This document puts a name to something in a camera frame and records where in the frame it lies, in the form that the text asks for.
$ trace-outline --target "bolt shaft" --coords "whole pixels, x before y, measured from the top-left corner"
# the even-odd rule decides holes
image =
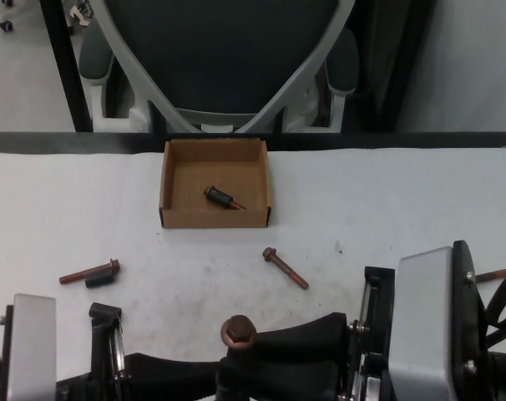
[[[110,263],[105,265],[92,267],[91,269],[82,270],[81,272],[76,272],[73,274],[68,274],[67,276],[60,277],[60,284],[69,284],[70,282],[77,282],[79,280],[83,280],[87,275],[97,272],[103,272],[107,269],[110,269],[113,274],[117,274],[119,272],[119,261],[110,259]]]
[[[270,260],[273,261],[277,267],[279,267],[289,278],[292,279],[292,281],[306,290],[309,287],[309,283],[303,280],[303,277],[301,277],[299,274],[294,272],[294,270],[288,266],[286,263],[283,262],[283,260],[278,257],[277,255],[270,255]]]
[[[497,270],[496,272],[482,273],[476,276],[476,282],[491,282],[492,280],[498,280],[499,278],[506,277],[506,269]]]
[[[235,211],[246,211],[247,208],[241,205],[238,202],[234,202],[233,200],[229,202],[229,209],[234,209]]]

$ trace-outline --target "white tablecloth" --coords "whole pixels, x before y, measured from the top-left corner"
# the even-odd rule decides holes
[[[0,154],[0,315],[17,292],[57,299],[58,379],[89,371],[92,302],[123,308],[126,353],[209,361],[236,313],[260,331],[356,318],[364,266],[464,239],[477,272],[506,267],[506,150],[272,152],[270,227],[247,230],[162,229],[162,157]],[[58,284],[110,257],[115,284]],[[497,285],[480,286],[485,301]]]

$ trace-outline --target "cardboard box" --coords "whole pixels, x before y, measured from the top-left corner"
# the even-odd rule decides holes
[[[203,191],[211,185],[247,210],[208,201]],[[164,228],[266,227],[271,213],[266,142],[171,140],[164,151],[159,213]]]

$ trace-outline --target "bolt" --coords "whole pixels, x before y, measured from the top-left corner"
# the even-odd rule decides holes
[[[111,270],[113,274],[118,274],[119,261],[117,259],[115,260],[110,259],[110,263],[107,263],[106,265],[92,267],[91,269],[82,270],[81,272],[60,277],[60,284],[69,284],[70,282],[77,282],[79,280],[83,280],[88,275],[91,275],[93,273],[104,272],[106,270]]]
[[[309,284],[303,280],[299,274],[294,272],[290,266],[284,263],[282,259],[276,255],[276,253],[276,248],[267,247],[264,252],[262,252],[262,256],[265,261],[273,261],[276,266],[279,267],[289,278],[291,278],[295,284],[306,290],[309,287]]]
[[[492,280],[498,280],[500,278],[506,278],[506,269],[497,270],[496,272],[478,274],[476,276],[476,282],[491,282]]]
[[[233,209],[235,211],[247,210],[245,206],[238,202],[234,202],[231,195],[227,195],[225,192],[218,190],[215,186],[207,186],[203,194],[209,201],[216,203],[216,205],[223,206],[226,209]]]
[[[221,340],[229,348],[251,348],[255,339],[255,325],[247,316],[235,315],[221,326]]]
[[[474,284],[476,282],[476,276],[473,274],[472,271],[467,272],[467,274],[464,275],[464,281],[469,284]]]
[[[476,374],[478,372],[478,368],[476,367],[476,363],[473,361],[473,359],[469,359],[464,364],[464,369],[467,371],[467,373],[470,374]]]

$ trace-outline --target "rusty bolt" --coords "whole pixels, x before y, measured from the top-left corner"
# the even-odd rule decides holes
[[[294,272],[290,266],[282,261],[280,257],[276,255],[277,249],[267,247],[264,252],[262,252],[262,256],[265,261],[273,261],[277,267],[279,267],[292,281],[306,290],[309,287],[309,283],[303,280],[303,278]]]
[[[110,259],[110,263],[107,263],[106,265],[92,267],[91,269],[82,270],[81,272],[76,272],[73,274],[69,274],[67,276],[60,277],[59,281],[60,284],[69,284],[70,282],[77,282],[78,280],[84,280],[87,276],[98,273],[98,272],[105,272],[107,270],[110,270],[112,274],[118,274],[119,273],[119,261],[117,259],[112,260]]]
[[[235,315],[221,326],[221,340],[231,349],[251,348],[255,339],[255,325],[247,316]]]
[[[476,282],[491,282],[492,280],[498,280],[500,278],[506,278],[506,269],[478,274],[476,276]]]

